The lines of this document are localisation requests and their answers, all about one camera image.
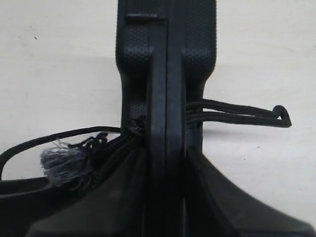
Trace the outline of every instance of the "white background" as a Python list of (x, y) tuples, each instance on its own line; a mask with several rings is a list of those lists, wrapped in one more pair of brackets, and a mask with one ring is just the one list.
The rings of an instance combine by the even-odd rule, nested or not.
[[(116, 0), (0, 1), (0, 150), (120, 125)], [(205, 98), (288, 108), (290, 129), (207, 123), (204, 152), (234, 183), (316, 227), (316, 1), (219, 0), (218, 59)], [(40, 150), (4, 178), (41, 176)]]

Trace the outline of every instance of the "frayed gray threads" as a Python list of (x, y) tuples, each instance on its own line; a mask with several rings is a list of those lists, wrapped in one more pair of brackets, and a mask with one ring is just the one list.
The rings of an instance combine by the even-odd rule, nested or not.
[(56, 144), (57, 147), (49, 148), (40, 155), (40, 163), (44, 174), (54, 186), (61, 187), (76, 180), (77, 185), (87, 186), (93, 174), (90, 161), (86, 154), (78, 148), (68, 148), (66, 143)]

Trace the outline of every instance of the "white wall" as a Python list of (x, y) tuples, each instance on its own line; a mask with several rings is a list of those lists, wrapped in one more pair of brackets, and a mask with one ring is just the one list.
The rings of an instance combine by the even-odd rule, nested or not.
[[(0, 150), (68, 129), (119, 125), (115, 0), (1, 0)], [(204, 152), (238, 186), (316, 227), (316, 1), (219, 0), (205, 98), (288, 108), (291, 129), (205, 125)], [(40, 150), (4, 177), (40, 176)]]

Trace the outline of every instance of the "black elastic cord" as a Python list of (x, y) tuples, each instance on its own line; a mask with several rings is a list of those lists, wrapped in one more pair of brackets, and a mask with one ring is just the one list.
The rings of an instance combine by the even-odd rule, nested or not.
[[(211, 109), (219, 112), (204, 112)], [(248, 124), (272, 127), (290, 127), (289, 114), (283, 106), (276, 106), (272, 111), (251, 106), (240, 106), (213, 100), (200, 100), (187, 103), (187, 124), (201, 124), (204, 121), (216, 121), (233, 124)], [(82, 149), (94, 168), (88, 185), (79, 190), (82, 195), (97, 188), (109, 177), (113, 170), (127, 157), (130, 151), (144, 144), (146, 118), (132, 119), (122, 129), (118, 127), (91, 127), (67, 132), (61, 132), (46, 137), (37, 138), (13, 148), (0, 155), (0, 179), (4, 165), (10, 158), (32, 147), (58, 139), (73, 137), (81, 134), (103, 132), (85, 141), (68, 147)], [(108, 142), (107, 133), (121, 133)]]

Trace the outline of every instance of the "black cord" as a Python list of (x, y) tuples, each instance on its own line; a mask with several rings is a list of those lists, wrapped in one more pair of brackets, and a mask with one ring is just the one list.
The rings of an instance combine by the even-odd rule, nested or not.
[[(217, 112), (205, 112), (203, 109), (216, 110)], [(289, 114), (283, 106), (276, 106), (272, 111), (269, 111), (251, 106), (233, 105), (205, 99), (187, 103), (187, 124), (198, 126), (205, 121), (283, 128), (292, 125)], [(82, 178), (80, 181), (74, 179), (79, 193), (85, 195), (101, 185), (121, 162), (127, 158), (133, 148), (144, 145), (145, 127), (146, 118), (140, 117), (132, 119), (130, 124), (126, 124), (123, 128), (105, 126), (84, 128), (56, 133), (22, 143), (0, 155), (0, 180), (5, 164), (18, 153), (58, 139), (101, 132), (96, 137), (90, 137), (81, 143), (68, 145), (67, 147), (69, 150), (84, 153), (85, 158), (80, 160), (82, 161), (81, 165), (91, 165), (92, 172), (89, 175), (85, 173), (84, 180)], [(120, 133), (120, 136), (108, 141), (108, 133)]]

